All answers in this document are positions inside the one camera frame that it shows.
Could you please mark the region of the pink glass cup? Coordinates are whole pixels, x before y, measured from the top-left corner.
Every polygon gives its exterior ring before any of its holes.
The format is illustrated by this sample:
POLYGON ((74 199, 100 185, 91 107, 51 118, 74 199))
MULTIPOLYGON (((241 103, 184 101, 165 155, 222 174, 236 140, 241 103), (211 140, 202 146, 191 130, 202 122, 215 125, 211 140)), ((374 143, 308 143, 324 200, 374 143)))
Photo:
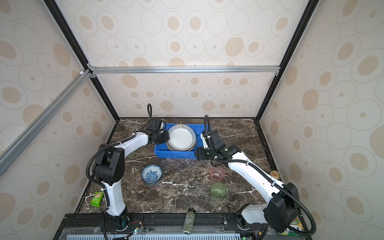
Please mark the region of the pink glass cup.
POLYGON ((212 183, 221 182, 225 177, 225 170, 222 167, 211 167, 210 180, 212 183))

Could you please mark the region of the black striped rim plate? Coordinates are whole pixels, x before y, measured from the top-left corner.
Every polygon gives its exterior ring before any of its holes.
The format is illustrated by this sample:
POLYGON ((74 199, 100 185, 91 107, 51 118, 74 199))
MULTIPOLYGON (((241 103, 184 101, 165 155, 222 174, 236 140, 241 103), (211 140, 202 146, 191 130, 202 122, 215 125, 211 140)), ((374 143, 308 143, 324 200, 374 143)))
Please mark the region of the black striped rim plate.
POLYGON ((188 152, 191 151, 197 143, 196 133, 188 125, 174 125, 170 127, 168 133, 170 139, 167 142, 167 147, 171 151, 188 152))

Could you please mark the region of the blue floral ceramic bowl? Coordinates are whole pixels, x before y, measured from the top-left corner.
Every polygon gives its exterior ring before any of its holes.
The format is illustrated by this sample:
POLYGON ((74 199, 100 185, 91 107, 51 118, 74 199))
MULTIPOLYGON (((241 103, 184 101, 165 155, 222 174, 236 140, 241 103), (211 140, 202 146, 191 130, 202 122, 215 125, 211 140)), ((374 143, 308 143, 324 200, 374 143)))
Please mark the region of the blue floral ceramic bowl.
POLYGON ((142 180, 150 186, 159 183, 163 175, 163 170, 158 165, 148 165, 141 172, 142 180))

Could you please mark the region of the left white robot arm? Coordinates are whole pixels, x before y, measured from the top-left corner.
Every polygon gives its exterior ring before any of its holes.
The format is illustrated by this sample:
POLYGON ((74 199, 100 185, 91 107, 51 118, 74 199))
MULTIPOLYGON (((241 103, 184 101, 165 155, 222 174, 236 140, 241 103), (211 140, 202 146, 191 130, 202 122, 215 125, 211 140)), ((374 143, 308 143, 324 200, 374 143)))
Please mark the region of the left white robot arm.
POLYGON ((161 145, 169 139, 165 121, 149 118, 147 124, 130 137, 113 144, 102 144, 86 166, 88 180, 101 187, 106 197, 107 213, 115 218, 127 211, 122 196, 121 180, 125 173, 125 158, 148 144, 161 145))

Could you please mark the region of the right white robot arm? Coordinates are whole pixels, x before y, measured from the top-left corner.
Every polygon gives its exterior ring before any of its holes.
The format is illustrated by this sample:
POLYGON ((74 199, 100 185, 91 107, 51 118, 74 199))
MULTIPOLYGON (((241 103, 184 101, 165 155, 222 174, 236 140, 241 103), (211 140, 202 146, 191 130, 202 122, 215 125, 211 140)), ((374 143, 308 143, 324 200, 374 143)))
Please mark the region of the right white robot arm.
POLYGON ((300 202, 298 189, 292 183, 284 184, 273 178, 253 163, 247 155, 233 144, 225 144, 216 130, 201 133, 203 146, 197 148, 197 160, 212 160, 235 171, 250 183, 265 200, 262 205, 248 205, 241 210, 241 219, 246 224, 268 224, 278 233, 289 229, 302 236, 312 236, 317 230, 310 211, 300 202), (310 221, 308 231, 299 231, 292 222, 304 213, 310 221))

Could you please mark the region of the green glass cup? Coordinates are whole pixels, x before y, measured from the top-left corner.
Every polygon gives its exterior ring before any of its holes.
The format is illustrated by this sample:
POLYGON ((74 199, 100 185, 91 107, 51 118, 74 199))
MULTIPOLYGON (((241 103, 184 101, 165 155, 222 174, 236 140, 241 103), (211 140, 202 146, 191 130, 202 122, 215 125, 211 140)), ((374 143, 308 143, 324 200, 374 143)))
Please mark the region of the green glass cup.
POLYGON ((221 182, 216 182, 211 185, 211 196, 216 200, 223 199, 227 195, 227 187, 221 182))

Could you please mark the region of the small round tin can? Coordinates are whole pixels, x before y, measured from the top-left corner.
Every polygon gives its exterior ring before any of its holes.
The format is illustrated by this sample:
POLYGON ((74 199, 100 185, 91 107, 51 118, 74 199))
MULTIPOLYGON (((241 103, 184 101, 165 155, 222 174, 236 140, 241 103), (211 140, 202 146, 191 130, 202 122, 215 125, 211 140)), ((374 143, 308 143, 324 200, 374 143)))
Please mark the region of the small round tin can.
POLYGON ((275 178, 276 180, 280 180, 281 179, 281 175, 278 171, 270 171, 270 176, 272 176, 273 178, 275 178))

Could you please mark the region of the herb spice jar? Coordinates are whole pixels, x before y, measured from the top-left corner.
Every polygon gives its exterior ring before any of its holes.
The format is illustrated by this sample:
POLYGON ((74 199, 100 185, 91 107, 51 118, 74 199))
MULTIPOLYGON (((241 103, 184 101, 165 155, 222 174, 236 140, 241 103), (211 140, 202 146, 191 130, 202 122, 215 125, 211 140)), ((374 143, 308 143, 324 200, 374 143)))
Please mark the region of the herb spice jar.
POLYGON ((184 225, 183 225, 183 232, 185 234, 190 235, 192 233, 192 229, 193 229, 194 222, 195 222, 195 217, 196 217, 196 210, 191 209, 191 208, 188 209, 188 211, 186 213, 184 225))

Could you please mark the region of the small green snack packet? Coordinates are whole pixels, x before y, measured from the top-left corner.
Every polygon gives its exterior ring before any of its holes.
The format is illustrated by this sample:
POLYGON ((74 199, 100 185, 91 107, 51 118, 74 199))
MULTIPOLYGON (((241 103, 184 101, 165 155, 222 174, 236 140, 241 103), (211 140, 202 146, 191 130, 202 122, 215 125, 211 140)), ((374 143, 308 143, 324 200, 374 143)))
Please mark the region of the small green snack packet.
POLYGON ((90 205, 99 208, 101 206, 103 196, 104 196, 103 192, 95 192, 95 195, 93 196, 93 199, 90 205))

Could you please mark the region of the green Fox's candy bag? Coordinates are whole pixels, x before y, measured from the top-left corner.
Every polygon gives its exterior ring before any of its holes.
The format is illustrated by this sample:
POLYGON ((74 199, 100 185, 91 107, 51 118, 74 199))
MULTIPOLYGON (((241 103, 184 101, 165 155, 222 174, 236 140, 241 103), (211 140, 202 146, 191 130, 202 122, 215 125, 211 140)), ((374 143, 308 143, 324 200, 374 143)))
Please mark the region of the green Fox's candy bag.
MULTIPOLYGON (((292 228, 295 228, 297 231, 299 232, 303 232, 304 231, 304 227, 301 223, 301 220, 299 217, 297 217, 293 222, 292 224, 290 225, 292 228)), ((298 233, 295 233, 293 232, 292 230, 289 230, 289 235, 290 236, 299 236, 300 234, 298 233)))

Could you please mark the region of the back aluminium rail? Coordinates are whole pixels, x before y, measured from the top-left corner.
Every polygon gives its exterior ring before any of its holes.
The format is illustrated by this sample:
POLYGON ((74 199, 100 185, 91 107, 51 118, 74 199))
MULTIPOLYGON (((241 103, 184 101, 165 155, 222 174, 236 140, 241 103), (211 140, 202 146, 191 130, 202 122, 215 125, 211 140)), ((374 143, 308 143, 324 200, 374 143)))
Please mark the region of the back aluminium rail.
POLYGON ((278 73, 280 66, 95 67, 94 74, 278 73))

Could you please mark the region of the aluminium rail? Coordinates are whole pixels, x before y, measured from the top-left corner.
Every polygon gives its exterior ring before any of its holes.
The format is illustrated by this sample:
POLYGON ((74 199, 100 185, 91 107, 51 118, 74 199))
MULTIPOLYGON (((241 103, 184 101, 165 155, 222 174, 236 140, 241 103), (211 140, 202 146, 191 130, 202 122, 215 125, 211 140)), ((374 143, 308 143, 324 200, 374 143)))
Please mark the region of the aluminium rail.
POLYGON ((90 70, 83 70, 77 77, 45 108, 41 114, 9 145, 1 154, 1 175, 20 156, 32 140, 41 132, 48 122, 60 111, 63 105, 91 76, 90 70))
POLYGON ((278 73, 280 66, 95 67, 94 74, 278 73))

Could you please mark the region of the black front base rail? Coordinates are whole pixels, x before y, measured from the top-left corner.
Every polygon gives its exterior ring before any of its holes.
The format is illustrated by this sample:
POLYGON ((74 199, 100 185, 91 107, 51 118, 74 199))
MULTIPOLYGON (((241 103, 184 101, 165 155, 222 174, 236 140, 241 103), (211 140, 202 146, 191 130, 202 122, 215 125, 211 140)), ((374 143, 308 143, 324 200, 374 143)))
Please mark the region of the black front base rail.
POLYGON ((101 214, 65 215, 55 240, 303 240, 303 236, 280 235, 265 224, 240 228, 230 213, 197 213, 190 232, 186 214, 129 214, 125 227, 103 219, 101 214))

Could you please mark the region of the left aluminium rail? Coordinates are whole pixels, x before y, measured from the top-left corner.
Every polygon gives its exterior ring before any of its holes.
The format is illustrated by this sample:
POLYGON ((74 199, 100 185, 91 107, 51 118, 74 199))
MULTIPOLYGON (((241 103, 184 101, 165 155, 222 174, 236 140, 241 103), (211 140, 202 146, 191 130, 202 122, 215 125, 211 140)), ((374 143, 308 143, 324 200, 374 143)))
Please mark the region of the left aluminium rail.
POLYGON ((41 114, 9 145, 1 154, 1 175, 20 156, 32 140, 41 132, 48 122, 60 111, 63 105, 91 76, 90 70, 83 70, 77 77, 45 108, 41 114))

